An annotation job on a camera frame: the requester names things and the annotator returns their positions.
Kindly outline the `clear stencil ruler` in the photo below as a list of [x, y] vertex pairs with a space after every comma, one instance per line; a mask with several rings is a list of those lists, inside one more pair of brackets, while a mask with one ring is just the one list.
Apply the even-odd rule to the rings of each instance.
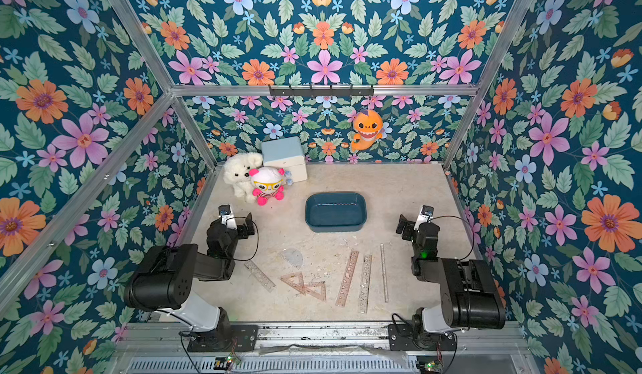
[[372, 270], [372, 255], [365, 255], [361, 270], [361, 280], [359, 283], [358, 312], [366, 314], [369, 306], [369, 287]]

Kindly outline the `pink stencil ruler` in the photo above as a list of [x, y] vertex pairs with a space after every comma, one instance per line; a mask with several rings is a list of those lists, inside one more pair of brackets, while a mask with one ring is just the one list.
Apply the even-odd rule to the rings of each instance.
[[337, 307], [345, 307], [348, 296], [349, 296], [349, 291], [350, 287], [352, 284], [352, 280], [354, 278], [354, 272], [356, 269], [357, 265], [357, 260], [359, 258], [359, 251], [358, 250], [351, 250], [349, 254], [348, 261], [346, 263], [346, 267], [344, 270], [344, 274], [341, 280], [341, 284], [339, 287], [339, 293], [337, 295], [337, 299], [335, 302], [335, 305]]

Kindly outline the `teal plastic storage box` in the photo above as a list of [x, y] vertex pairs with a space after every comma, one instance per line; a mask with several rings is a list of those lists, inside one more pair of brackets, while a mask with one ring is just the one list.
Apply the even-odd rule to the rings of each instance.
[[368, 214], [361, 194], [326, 192], [308, 197], [304, 218], [315, 233], [343, 233], [361, 230]]

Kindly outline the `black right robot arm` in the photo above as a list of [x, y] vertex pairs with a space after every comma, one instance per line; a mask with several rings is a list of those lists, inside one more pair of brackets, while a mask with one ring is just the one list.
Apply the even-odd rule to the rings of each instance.
[[399, 216], [396, 233], [411, 242], [411, 273], [420, 282], [439, 285], [440, 304], [420, 308], [409, 324], [419, 338], [457, 330], [501, 330], [506, 307], [499, 295], [488, 263], [438, 255], [441, 228], [427, 217], [411, 221]]

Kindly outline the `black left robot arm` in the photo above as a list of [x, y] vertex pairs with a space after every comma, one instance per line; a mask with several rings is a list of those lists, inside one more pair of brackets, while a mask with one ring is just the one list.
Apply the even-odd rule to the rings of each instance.
[[222, 216], [207, 230], [205, 254], [195, 244], [152, 247], [125, 287], [126, 305], [167, 314], [199, 336], [232, 338], [227, 312], [197, 295], [192, 290], [193, 280], [230, 280], [239, 262], [235, 257], [239, 240], [253, 235], [257, 235], [257, 227], [252, 215]]

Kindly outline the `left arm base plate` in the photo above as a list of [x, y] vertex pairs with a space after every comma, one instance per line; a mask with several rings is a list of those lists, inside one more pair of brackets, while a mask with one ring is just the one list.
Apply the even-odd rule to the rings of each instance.
[[257, 342], [257, 325], [227, 325], [222, 330], [189, 335], [189, 352], [252, 352]]

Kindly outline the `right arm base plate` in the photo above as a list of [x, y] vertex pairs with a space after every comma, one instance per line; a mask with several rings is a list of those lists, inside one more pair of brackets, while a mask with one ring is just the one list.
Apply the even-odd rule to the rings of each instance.
[[390, 349], [395, 352], [454, 352], [454, 336], [416, 332], [412, 325], [393, 323], [387, 327]]

